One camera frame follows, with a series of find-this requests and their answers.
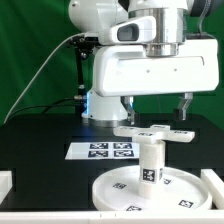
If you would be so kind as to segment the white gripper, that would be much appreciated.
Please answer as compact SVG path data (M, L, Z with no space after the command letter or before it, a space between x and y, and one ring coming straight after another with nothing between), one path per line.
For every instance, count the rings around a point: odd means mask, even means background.
M188 40L171 57L148 57L141 45L103 47L93 66L93 89L103 97L123 96L121 103L135 123L133 97L184 93L176 116L185 120L193 94L212 91L219 83L218 43L215 39Z

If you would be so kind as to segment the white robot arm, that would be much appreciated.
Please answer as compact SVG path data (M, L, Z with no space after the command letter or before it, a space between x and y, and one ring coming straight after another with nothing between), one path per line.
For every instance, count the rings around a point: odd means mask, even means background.
M135 121L137 95L181 93L176 116L186 118L195 92L219 83L218 42L186 18L203 21L224 0L70 0L69 17L83 34L81 55L96 50L85 122L114 127Z

